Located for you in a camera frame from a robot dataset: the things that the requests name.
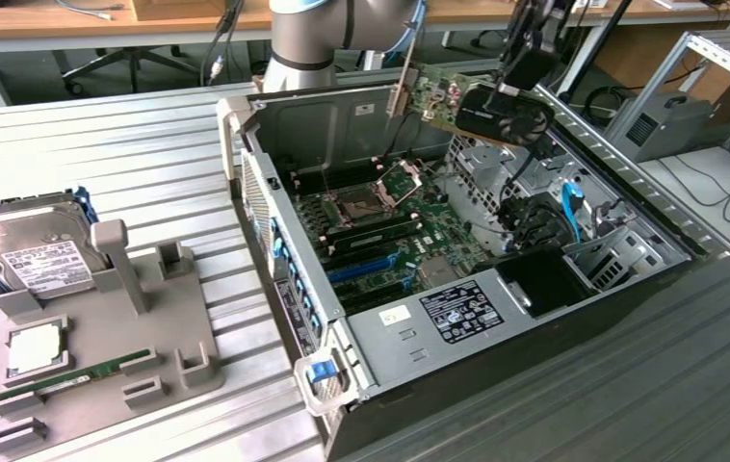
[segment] floor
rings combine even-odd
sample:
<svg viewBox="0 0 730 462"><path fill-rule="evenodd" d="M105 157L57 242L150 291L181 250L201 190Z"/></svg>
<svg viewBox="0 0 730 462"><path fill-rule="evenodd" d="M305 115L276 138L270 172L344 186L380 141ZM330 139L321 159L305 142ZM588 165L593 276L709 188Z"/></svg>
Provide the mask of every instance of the floor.
<svg viewBox="0 0 730 462"><path fill-rule="evenodd" d="M501 50L501 39L496 34L488 34L481 39L481 48L471 46L469 41L476 33L459 33L450 49L438 46L441 34L426 33L422 35L421 44L414 53L414 59L422 63L446 63L484 58L495 58ZM269 54L268 43L256 41L248 43L252 69L257 69L265 56ZM184 57L180 60L196 67L201 62L206 45L193 44L182 46ZM162 47L156 52L170 58L169 47ZM80 66L93 60L93 50L66 51L68 62L72 66ZM338 51L336 65L344 70L356 69L358 52ZM394 57L385 62L385 67L401 64L401 59ZM232 74L230 82L240 80L236 66L229 64ZM42 103L49 101L69 100L77 98L70 95L61 83L58 68L50 52L0 53L0 79L14 104ZM80 97L112 96L130 93L126 62L112 64L94 71L86 77L77 79L85 88L85 94ZM226 83L226 73L222 73L217 83ZM142 62L138 72L140 91L174 90L193 87L196 78L178 70L166 68L158 64Z"/></svg>

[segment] fan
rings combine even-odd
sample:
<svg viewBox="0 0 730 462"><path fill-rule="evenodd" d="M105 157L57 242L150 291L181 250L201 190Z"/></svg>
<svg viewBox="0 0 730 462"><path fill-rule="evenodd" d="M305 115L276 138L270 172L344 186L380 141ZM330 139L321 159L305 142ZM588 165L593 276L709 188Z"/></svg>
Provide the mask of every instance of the fan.
<svg viewBox="0 0 730 462"><path fill-rule="evenodd" d="M537 108L505 116L499 121L503 141L524 146L536 142L547 130L548 117Z"/></svg>

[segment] motherboard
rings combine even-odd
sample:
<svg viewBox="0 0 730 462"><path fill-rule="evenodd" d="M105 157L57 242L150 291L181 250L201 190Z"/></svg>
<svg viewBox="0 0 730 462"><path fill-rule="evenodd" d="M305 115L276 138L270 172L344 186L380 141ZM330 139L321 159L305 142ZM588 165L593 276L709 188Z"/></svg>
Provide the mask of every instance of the motherboard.
<svg viewBox="0 0 730 462"><path fill-rule="evenodd" d="M374 181L294 198L348 315L455 281L487 260L436 185L442 175L420 161L400 160Z"/></svg>

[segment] label sticker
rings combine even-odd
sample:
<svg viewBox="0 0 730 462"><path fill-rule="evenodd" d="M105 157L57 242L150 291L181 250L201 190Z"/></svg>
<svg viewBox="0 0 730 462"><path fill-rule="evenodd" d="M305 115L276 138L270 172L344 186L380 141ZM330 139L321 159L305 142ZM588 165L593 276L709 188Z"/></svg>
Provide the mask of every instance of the label sticker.
<svg viewBox="0 0 730 462"><path fill-rule="evenodd" d="M385 326L394 324L398 321L404 321L409 317L410 314L404 305L394 306L393 308L388 308L385 311L378 312L378 318L381 318L381 323L385 324Z"/></svg>
<svg viewBox="0 0 730 462"><path fill-rule="evenodd" d="M373 114L373 111L376 110L374 104L362 104L361 106L356 106L353 108L353 115L354 116L366 116L368 114Z"/></svg>
<svg viewBox="0 0 730 462"><path fill-rule="evenodd" d="M0 256L33 294L90 280L90 271L73 241L26 248Z"/></svg>
<svg viewBox="0 0 730 462"><path fill-rule="evenodd" d="M464 282L422 296L418 301L428 312L441 340L448 344L463 341L504 322L476 281Z"/></svg>

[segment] blue pcie slot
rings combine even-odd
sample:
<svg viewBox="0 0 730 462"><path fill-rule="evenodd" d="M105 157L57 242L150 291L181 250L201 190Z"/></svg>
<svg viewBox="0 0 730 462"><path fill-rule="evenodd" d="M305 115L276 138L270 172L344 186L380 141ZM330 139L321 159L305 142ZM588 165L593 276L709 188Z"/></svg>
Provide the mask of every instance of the blue pcie slot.
<svg viewBox="0 0 730 462"><path fill-rule="evenodd" d="M393 267L398 256L400 253L396 252L386 257L377 258L376 260L364 262L358 265L354 265L353 267L330 272L328 273L328 281L330 282L330 284L334 284L337 282L344 282L349 279L353 279L354 277L364 276L365 274L386 270Z"/></svg>

